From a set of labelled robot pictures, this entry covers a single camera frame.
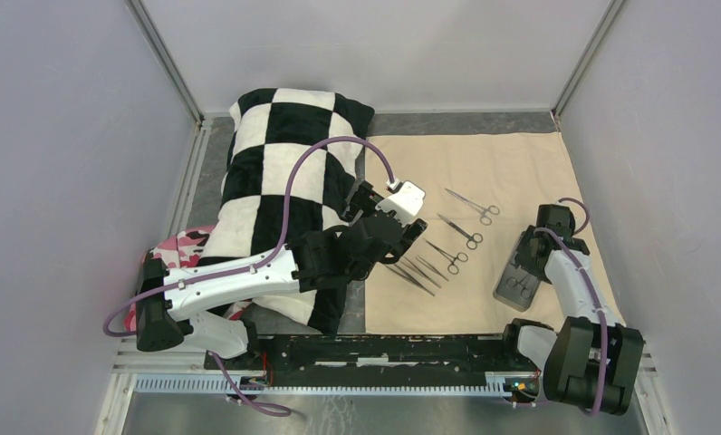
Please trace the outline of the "steel tweezers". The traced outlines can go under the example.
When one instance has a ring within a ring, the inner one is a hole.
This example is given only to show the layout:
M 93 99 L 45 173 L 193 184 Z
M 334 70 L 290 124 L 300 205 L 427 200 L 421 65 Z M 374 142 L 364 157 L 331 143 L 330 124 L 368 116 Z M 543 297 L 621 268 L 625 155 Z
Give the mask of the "steel tweezers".
M 397 264 L 385 265 L 385 267 L 389 271 L 394 273 L 395 275 L 399 276 L 401 279 L 403 279 L 403 280 L 409 282 L 410 284 L 416 286 L 417 288 L 423 290 L 425 293 L 427 293 L 433 297 L 436 296 L 431 290 L 429 290 L 423 284 L 421 284 L 412 274 L 407 272 L 403 267 L 398 266 Z
M 445 276 L 443 273 L 441 273 L 435 266 L 433 266 L 433 265 L 432 265 L 430 262 L 428 262 L 425 258 L 423 258 L 423 257 L 421 257 L 421 256 L 416 256 L 416 260 L 419 261 L 420 264 L 422 264 L 423 266 L 427 267 L 429 270 L 431 270 L 432 272 L 434 272 L 436 275 L 438 275 L 438 276 L 440 276 L 441 278 L 443 278 L 445 281 L 447 281 L 447 282 L 449 281 L 449 279 L 448 279 L 447 276 Z
M 406 257 L 402 257 L 400 261 L 407 267 L 411 268 L 412 270 L 416 271 L 420 276 L 428 280 L 431 284 L 433 284 L 436 288 L 440 288 L 441 285 L 432 277 L 430 277 L 426 272 L 424 272 L 419 266 L 417 266 L 415 263 L 413 263 L 411 260 L 409 260 Z

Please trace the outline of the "metal surgical instrument tray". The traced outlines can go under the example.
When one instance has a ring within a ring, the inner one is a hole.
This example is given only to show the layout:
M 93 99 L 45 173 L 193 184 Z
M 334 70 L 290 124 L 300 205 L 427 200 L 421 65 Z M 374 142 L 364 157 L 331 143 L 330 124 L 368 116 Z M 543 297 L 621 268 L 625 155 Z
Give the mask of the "metal surgical instrument tray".
M 531 307 L 541 281 L 516 264 L 515 254 L 519 243 L 520 237 L 516 239 L 511 249 L 505 269 L 495 285 L 493 297 L 498 302 L 523 313 Z

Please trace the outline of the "steel forceps scissors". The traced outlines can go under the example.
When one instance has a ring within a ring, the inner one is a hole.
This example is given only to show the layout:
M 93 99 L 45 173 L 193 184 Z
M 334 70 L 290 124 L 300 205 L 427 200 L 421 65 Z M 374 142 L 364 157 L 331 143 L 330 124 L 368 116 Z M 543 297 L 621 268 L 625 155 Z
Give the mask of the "steel forceps scissors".
M 442 221 L 444 221 L 449 227 L 454 229 L 458 234 L 460 234 L 462 237 L 466 239 L 466 247 L 469 250 L 476 250 L 478 246 L 484 241 L 484 237 L 481 233 L 473 232 L 470 233 L 467 230 L 460 227 L 457 223 L 453 222 L 451 219 L 438 214 L 437 215 Z
M 501 213 L 500 208 L 496 205 L 483 206 L 472 199 L 460 195 L 452 189 L 445 188 L 445 191 L 452 197 L 462 201 L 472 208 L 479 215 L 478 221 L 485 227 L 488 227 L 493 223 L 493 216 L 498 216 Z
M 447 260 L 447 271 L 451 275 L 455 276 L 459 273 L 459 263 L 466 263 L 469 260 L 469 256 L 464 252 L 457 252 L 455 254 L 451 254 L 445 249 L 437 246 L 436 244 L 430 242 L 427 239 L 425 240 L 425 243 Z

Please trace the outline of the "beige surgical wrap cloth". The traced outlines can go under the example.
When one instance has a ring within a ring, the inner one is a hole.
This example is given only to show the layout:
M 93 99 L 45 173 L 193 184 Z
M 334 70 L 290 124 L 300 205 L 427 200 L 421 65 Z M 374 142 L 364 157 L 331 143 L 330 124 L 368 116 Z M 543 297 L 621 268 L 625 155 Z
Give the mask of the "beige surgical wrap cloth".
M 537 209 L 560 198 L 583 197 L 567 149 L 558 133 L 503 135 L 377 136 L 395 175 L 426 192 L 420 217 L 427 230 L 405 255 L 440 285 L 401 266 L 433 297 L 376 266 L 365 283 L 365 325 L 370 334 L 499 333 L 519 312 L 494 299 L 493 291 L 520 234 L 536 220 Z M 501 213 L 485 227 L 479 215 L 449 195 L 452 189 L 476 203 L 496 205 Z M 437 215 L 443 215 L 484 241 L 476 250 Z M 464 252 L 466 263 L 451 275 L 447 260 L 425 243 L 451 254 Z M 448 277 L 416 260 L 421 256 Z

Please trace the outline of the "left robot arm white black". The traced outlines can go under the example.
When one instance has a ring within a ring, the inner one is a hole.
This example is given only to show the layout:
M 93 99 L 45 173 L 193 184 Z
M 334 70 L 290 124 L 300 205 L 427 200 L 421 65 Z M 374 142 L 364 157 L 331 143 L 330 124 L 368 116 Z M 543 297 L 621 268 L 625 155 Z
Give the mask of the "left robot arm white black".
M 169 268 L 149 256 L 134 301 L 136 347 L 144 353 L 183 343 L 216 353 L 239 369 L 261 357 L 255 327 L 212 314 L 214 307 L 265 295 L 336 290 L 391 265 L 426 230 L 418 217 L 426 193 L 403 181 L 383 198 L 362 182 L 347 208 L 348 226 L 312 231 L 259 256 L 211 266 Z

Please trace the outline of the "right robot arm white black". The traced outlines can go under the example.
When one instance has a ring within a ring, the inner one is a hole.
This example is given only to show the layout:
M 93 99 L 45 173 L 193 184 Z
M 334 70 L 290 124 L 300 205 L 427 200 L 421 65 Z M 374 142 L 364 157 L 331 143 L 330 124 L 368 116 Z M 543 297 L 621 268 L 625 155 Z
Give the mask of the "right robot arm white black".
M 554 330 L 540 321 L 514 319 L 499 346 L 502 363 L 539 371 L 532 402 L 573 405 L 593 415 L 624 414 L 631 402 L 644 349 L 640 331 L 629 328 L 609 307 L 592 267 L 591 251 L 570 206 L 561 198 L 542 204 L 534 224 L 519 236 L 495 286 L 496 300 L 526 311 L 540 285 L 550 285 L 562 310 Z

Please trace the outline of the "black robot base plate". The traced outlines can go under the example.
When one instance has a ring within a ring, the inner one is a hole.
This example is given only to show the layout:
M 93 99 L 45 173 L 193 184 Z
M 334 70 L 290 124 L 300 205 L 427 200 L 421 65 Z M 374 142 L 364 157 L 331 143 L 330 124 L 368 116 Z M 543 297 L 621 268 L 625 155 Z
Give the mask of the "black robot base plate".
M 537 371 L 499 333 L 261 335 L 254 350 L 223 365 L 264 373 L 274 387 L 480 386 L 489 372 Z

